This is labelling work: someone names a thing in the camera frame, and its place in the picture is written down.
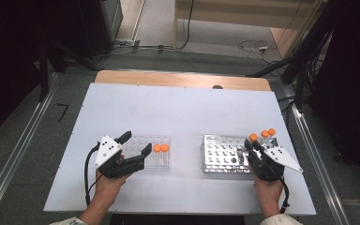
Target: clear plastic tray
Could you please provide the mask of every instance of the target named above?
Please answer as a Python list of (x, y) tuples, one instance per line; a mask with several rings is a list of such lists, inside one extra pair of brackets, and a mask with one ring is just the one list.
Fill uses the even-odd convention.
[(125, 158), (138, 156), (151, 143), (151, 154), (144, 160), (145, 168), (169, 168), (171, 164), (171, 137), (166, 135), (133, 135), (122, 145)]

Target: metal rail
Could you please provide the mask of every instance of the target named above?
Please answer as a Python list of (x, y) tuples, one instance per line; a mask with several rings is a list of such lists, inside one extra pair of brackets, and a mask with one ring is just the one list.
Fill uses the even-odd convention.
[[(294, 91), (291, 85), (285, 85), (285, 94), (287, 97), (294, 96)], [(323, 194), (325, 195), (326, 201), (328, 202), (329, 208), (332, 211), (333, 219), (337, 225), (349, 225), (351, 224), (347, 214), (344, 210), (341, 199), (338, 196), (335, 186), (330, 178), (329, 172), (321, 159), (320, 152), (312, 139), (311, 133), (308, 129), (308, 123), (303, 114), (299, 113), (296, 106), (292, 106), (292, 112), (296, 124), (299, 127), (300, 133), (305, 142), (306, 149), (311, 159), (312, 165), (314, 166), (315, 173), (318, 176), (318, 180), (321, 183)]]
[(5, 191), (8, 188), (9, 182), (16, 172), (20, 162), (23, 159), (23, 156), (27, 150), (28, 144), (31, 142), (32, 137), (34, 136), (35, 131), (38, 128), (39, 122), (43, 117), (43, 114), (46, 112), (46, 109), (49, 106), (49, 103), (53, 97), (55, 87), (59, 81), (57, 73), (54, 73), (51, 77), (49, 86), (51, 91), (45, 97), (42, 102), (39, 102), (34, 113), (32, 114), (30, 120), (28, 121), (27, 126), (22, 132), (22, 136), (18, 140), (16, 146), (13, 148), (12, 153), (7, 159), (7, 163), (0, 172), (0, 201), (5, 194)]

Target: test tube rack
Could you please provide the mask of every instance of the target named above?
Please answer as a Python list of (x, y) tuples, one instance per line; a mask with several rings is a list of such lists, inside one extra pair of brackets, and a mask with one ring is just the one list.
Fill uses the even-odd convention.
[(241, 151), (245, 137), (204, 135), (202, 171), (205, 173), (250, 173), (248, 154)]
[(122, 145), (125, 158), (138, 156), (141, 149), (152, 144), (151, 154), (144, 159), (144, 168), (169, 168), (171, 164), (171, 137), (165, 135), (133, 135)]

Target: wrist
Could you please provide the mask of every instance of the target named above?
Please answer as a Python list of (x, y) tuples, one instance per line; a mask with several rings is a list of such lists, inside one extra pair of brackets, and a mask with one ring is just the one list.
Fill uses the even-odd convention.
[(113, 205), (113, 201), (108, 200), (102, 194), (95, 194), (93, 200), (80, 215), (80, 220), (88, 225), (98, 225), (111, 205)]
[(276, 202), (273, 202), (271, 204), (265, 204), (261, 205), (262, 214), (265, 218), (270, 218), (272, 216), (280, 214), (279, 207)]
[(107, 209), (113, 205), (114, 201), (115, 199), (113, 199), (110, 195), (105, 195), (103, 192), (95, 193), (92, 200), (92, 202), (98, 202), (101, 207), (106, 207)]

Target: human arm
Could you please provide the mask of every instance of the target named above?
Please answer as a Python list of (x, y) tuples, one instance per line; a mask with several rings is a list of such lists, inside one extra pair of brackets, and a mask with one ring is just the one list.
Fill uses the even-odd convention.
[(73, 217), (62, 222), (54, 223), (54, 225), (69, 225), (69, 224), (87, 224), (97, 225), (107, 214), (107, 210), (115, 202), (121, 187), (126, 183), (126, 180), (131, 174), (122, 176), (120, 178), (107, 178), (96, 171), (96, 191), (93, 200), (82, 212), (79, 218)]
[(252, 169), (251, 171), (255, 177), (253, 186), (256, 190), (262, 214), (265, 217), (261, 225), (301, 225), (292, 217), (281, 214), (279, 211), (278, 202), (283, 190), (282, 183), (278, 180), (273, 182), (263, 181)]

